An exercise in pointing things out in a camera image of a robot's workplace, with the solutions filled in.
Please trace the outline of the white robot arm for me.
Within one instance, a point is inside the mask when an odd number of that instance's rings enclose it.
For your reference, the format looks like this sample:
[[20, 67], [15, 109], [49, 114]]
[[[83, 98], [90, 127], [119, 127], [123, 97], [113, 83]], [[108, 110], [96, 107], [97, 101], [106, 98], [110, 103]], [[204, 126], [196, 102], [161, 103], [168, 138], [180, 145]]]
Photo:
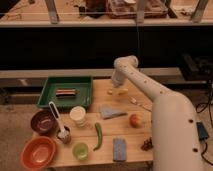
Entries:
[[120, 87], [128, 79], [153, 102], [153, 171], [204, 171], [192, 102], [137, 67], [136, 56], [119, 57], [111, 80], [114, 87]]

